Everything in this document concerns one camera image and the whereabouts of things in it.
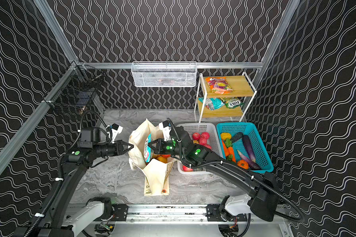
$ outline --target marble tabletop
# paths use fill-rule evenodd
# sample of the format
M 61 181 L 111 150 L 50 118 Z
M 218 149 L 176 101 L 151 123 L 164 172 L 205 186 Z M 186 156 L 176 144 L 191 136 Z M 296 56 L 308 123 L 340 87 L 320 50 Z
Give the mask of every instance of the marble tabletop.
M 117 123 L 122 126 L 124 129 L 117 135 L 116 140 L 128 141 L 131 132 L 145 119 L 157 126 L 166 118 L 171 118 L 175 124 L 195 122 L 192 110 L 107 110 L 104 121 L 107 124 Z M 203 119 L 203 122 L 211 122 L 214 125 L 230 121 L 229 117 Z M 209 204 L 220 203 L 226 195 L 245 194 L 235 185 L 214 174 L 181 174 L 177 164 L 174 164 L 169 176 L 170 194 L 167 196 L 145 197 L 144 179 L 141 170 L 131 170 L 128 154 L 110 157 L 105 163 L 86 172 L 70 203 L 85 203 L 92 197 L 110 197 L 115 203 L 126 204 Z

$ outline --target purple eggplant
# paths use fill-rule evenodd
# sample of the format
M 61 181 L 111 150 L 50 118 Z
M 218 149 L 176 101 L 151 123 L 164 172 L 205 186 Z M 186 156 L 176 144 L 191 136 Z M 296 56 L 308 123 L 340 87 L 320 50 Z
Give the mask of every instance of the purple eggplant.
M 242 137 L 242 143 L 244 144 L 245 150 L 247 151 L 251 161 L 256 163 L 256 156 L 254 155 L 254 152 L 253 152 L 251 140 L 249 139 L 249 137 L 247 135 L 244 135 Z
M 248 157 L 243 155 L 241 151 L 237 150 L 237 153 L 239 154 L 241 159 L 245 160 L 248 163 L 248 165 L 251 169 L 254 169 L 254 170 L 261 169 L 261 167 L 257 163 L 254 163 L 253 161 L 251 161 Z

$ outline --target shelf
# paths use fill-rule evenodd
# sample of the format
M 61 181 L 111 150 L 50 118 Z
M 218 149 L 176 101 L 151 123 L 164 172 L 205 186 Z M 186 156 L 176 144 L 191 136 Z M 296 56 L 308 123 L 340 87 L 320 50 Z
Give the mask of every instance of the shelf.
M 233 89 L 233 92 L 231 92 L 229 94 L 212 93 L 209 88 L 209 85 L 206 81 L 206 78 L 207 77 L 204 78 L 204 86 L 206 87 L 206 90 L 207 90 L 207 98 L 246 97 L 246 96 L 253 96 L 253 94 L 254 94 L 254 91 L 252 90 L 247 79 L 243 75 L 225 77 L 225 80 L 228 82 L 228 84 Z
M 198 101 L 199 113 L 202 112 L 202 102 Z M 214 118 L 214 117 L 240 117 L 242 116 L 242 110 L 240 107 L 237 108 L 227 108 L 225 105 L 217 110 L 209 110 L 204 107 L 203 115 L 204 118 Z

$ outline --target gray basket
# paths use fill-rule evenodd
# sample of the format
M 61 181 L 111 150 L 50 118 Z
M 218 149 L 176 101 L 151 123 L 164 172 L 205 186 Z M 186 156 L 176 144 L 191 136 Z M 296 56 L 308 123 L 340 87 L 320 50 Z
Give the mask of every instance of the gray basket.
M 131 73 L 136 87 L 194 87 L 197 63 L 133 62 Z

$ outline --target teal basket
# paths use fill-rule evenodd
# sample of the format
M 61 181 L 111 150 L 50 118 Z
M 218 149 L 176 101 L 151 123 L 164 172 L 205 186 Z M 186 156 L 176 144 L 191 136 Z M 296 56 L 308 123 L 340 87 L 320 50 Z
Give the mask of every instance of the teal basket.
M 223 122 L 219 123 L 216 126 L 218 131 L 218 136 L 220 143 L 222 142 L 220 134 L 222 132 L 228 132 L 234 136 L 238 132 L 242 132 L 244 135 L 248 135 L 251 140 L 252 148 L 256 156 L 256 162 L 261 167 L 261 170 L 253 170 L 256 173 L 265 173 L 273 171 L 273 164 L 269 158 L 268 153 L 266 152 L 264 143 L 257 131 L 256 126 L 251 122 Z M 223 146 L 220 146 L 222 149 L 223 157 L 225 157 Z M 243 155 L 249 158 L 247 151 L 245 150 L 244 145 L 242 144 L 242 138 L 232 143 L 233 150 L 235 151 L 236 161 L 241 160 L 237 150 L 241 151 Z

